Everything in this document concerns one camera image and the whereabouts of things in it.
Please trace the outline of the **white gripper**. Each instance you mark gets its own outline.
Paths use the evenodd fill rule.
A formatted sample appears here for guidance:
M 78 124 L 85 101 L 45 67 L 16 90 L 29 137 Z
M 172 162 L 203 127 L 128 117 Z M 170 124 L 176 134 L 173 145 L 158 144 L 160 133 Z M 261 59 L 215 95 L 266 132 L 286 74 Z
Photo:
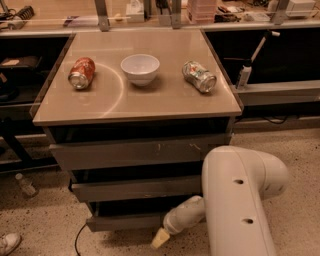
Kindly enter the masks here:
M 181 233 L 184 229 L 197 225 L 204 218 L 204 199 L 198 195 L 189 198 L 165 215 L 164 228 L 157 231 L 151 242 L 151 247 L 153 249 L 160 248 L 170 239 L 170 235 Z

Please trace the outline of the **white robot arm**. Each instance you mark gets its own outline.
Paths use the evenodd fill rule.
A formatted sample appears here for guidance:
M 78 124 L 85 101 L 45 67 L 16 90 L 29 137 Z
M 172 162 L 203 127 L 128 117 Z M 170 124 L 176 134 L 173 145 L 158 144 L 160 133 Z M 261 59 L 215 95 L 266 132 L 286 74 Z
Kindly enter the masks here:
M 286 165 L 274 155 L 217 147 L 203 161 L 202 194 L 165 215 L 151 247 L 205 220 L 211 256 L 276 256 L 262 201 L 283 193 L 288 180 Z

